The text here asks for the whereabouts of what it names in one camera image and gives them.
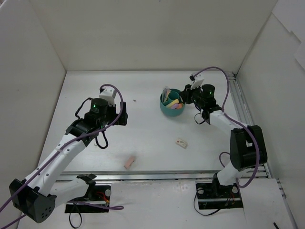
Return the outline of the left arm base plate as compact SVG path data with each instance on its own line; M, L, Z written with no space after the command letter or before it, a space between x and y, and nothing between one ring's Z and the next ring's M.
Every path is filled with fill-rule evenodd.
M81 201L81 202L88 202L90 204L95 204L99 206L108 207L110 204L110 195L111 195L111 186L110 185L97 185L88 196L83 196L80 198L75 198L73 201ZM65 205L64 213L108 213L108 209L103 208L96 208L87 206L84 204L76 204L67 203Z

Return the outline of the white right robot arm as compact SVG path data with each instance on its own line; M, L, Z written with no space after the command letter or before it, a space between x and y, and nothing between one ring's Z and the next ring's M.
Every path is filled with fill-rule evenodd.
M186 104L195 105L203 119L202 123L215 126L230 137L230 161L215 174L211 184L212 193L221 197L230 185L247 187L255 178L259 166L266 163L268 157L261 127L233 119L217 104L214 92L215 87L211 84L196 88L188 84L180 92L180 96Z

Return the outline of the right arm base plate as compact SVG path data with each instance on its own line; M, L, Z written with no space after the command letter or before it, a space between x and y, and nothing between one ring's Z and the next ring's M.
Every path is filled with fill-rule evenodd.
M221 210L244 208L238 186L233 185L216 190L212 183L196 183L195 206L199 210Z

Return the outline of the pink highlighter block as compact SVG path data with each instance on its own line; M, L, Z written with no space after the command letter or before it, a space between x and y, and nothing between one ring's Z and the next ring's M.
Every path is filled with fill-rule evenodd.
M171 109L181 109L183 107L183 104L182 103L179 103L179 104L175 104L171 107Z

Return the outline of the yellow highlighter block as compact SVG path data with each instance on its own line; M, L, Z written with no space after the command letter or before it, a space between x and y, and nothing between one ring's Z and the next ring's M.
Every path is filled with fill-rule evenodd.
M171 101L169 104L166 105L166 107L167 108L171 108L175 104L179 104L179 100L178 99Z

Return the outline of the white red printed eraser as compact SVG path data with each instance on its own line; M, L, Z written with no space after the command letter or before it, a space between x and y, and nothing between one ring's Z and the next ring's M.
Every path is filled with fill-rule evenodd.
M181 138L177 138L175 143L178 146L182 147L183 149L186 149L188 147L188 143L185 140L181 139Z

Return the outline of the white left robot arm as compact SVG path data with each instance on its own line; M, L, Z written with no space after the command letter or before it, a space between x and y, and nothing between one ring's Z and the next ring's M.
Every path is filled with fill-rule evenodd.
M10 201L14 207L36 223L44 222L56 207L70 200L94 197L94 174L78 175L61 188L55 188L54 184L70 162L99 134L104 134L110 126L127 124L124 101L120 102L119 112L115 105L103 98L90 101L89 112L68 126L57 147L42 164L23 180L15 179L9 185Z

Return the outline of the pink eraser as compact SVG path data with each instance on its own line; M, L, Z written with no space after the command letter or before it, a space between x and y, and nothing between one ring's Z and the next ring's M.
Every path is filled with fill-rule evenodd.
M129 157L128 160L124 164L124 168L129 169L134 162L135 162L135 157L134 156Z

